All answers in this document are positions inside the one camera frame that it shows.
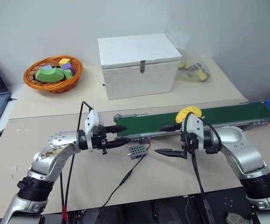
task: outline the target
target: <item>green toy block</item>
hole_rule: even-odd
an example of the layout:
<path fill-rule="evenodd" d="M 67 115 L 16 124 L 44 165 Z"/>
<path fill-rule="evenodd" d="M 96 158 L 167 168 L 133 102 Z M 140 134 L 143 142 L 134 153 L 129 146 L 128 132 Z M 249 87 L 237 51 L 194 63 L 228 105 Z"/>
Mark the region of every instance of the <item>green toy block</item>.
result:
<path fill-rule="evenodd" d="M 36 80 L 43 83 L 55 83 L 64 78 L 64 71 L 60 68 L 40 68 L 36 73 Z"/>
<path fill-rule="evenodd" d="M 73 73 L 72 73 L 71 70 L 66 69 L 66 70 L 64 70 L 64 76 L 65 76 L 66 79 L 70 79 L 70 78 L 73 77 Z"/>

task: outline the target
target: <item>foam block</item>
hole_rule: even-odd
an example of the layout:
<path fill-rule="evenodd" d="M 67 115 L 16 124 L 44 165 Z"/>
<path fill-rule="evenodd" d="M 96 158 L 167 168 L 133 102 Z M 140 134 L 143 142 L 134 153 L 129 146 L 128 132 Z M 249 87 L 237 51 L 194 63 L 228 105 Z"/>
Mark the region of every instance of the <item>foam block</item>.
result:
<path fill-rule="evenodd" d="M 36 80 L 43 83 L 54 83 L 64 78 L 64 71 L 59 68 L 44 69 L 40 68 L 36 73 Z"/>
<path fill-rule="evenodd" d="M 69 63 L 71 60 L 69 58 L 63 58 L 60 60 L 59 65 L 63 66 L 64 64 Z"/>
<path fill-rule="evenodd" d="M 46 66 L 43 66 L 42 68 L 43 68 L 43 69 L 47 69 L 47 70 L 53 69 L 52 66 L 51 66 L 50 64 L 48 64 L 48 65 L 46 65 Z"/>
<path fill-rule="evenodd" d="M 66 69 L 66 70 L 64 70 L 64 76 L 65 76 L 66 79 L 70 79 L 70 78 L 73 77 L 73 73 L 72 73 L 71 70 Z"/>
<path fill-rule="evenodd" d="M 71 70 L 73 75 L 75 74 L 75 70 L 74 70 L 74 68 L 73 68 L 73 66 L 71 65 L 70 62 L 67 63 L 67 64 L 63 64 L 61 67 L 62 67 L 63 70 L 69 69 L 69 70 Z"/>

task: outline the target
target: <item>robotic arm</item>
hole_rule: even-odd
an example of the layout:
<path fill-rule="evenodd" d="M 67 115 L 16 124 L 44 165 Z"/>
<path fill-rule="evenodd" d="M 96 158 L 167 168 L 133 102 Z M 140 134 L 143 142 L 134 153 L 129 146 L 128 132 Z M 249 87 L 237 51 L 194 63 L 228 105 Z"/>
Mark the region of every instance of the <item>robotic arm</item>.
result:
<path fill-rule="evenodd" d="M 106 154 L 109 148 L 127 144 L 130 141 L 127 138 L 114 141 L 106 139 L 107 133 L 123 130 L 126 127 L 104 127 L 98 113 L 92 109 L 85 120 L 85 131 L 51 135 L 47 146 L 34 156 L 27 176 L 18 183 L 20 190 L 14 196 L 1 223 L 41 223 L 41 213 L 48 203 L 49 193 L 67 159 L 82 150 L 96 148 L 102 149 L 102 153 Z"/>
<path fill-rule="evenodd" d="M 257 148 L 246 139 L 243 130 L 235 126 L 216 128 L 216 133 L 204 130 L 203 121 L 194 114 L 189 114 L 182 125 L 165 126 L 161 131 L 175 131 L 181 128 L 183 151 L 158 149 L 156 152 L 173 157 L 187 158 L 189 148 L 215 154 L 221 151 L 236 177 L 240 180 L 246 198 L 256 211 L 270 210 L 270 173 Z"/>

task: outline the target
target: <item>white wall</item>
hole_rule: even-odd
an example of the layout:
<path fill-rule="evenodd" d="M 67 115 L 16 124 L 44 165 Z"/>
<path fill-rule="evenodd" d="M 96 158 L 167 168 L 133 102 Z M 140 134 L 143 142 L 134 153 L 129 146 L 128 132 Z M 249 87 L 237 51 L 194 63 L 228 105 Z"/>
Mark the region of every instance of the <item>white wall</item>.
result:
<path fill-rule="evenodd" d="M 270 0 L 0 0 L 0 70 L 22 83 L 48 56 L 99 63 L 99 37 L 164 31 L 213 56 L 248 99 L 270 97 Z"/>

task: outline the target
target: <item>metal latch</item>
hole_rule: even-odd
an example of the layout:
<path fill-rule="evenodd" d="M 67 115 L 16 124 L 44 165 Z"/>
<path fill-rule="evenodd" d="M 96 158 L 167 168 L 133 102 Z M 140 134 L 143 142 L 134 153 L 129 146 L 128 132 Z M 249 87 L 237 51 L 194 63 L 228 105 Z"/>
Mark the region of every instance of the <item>metal latch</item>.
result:
<path fill-rule="evenodd" d="M 144 73 L 145 70 L 145 60 L 140 61 L 140 72 Z"/>

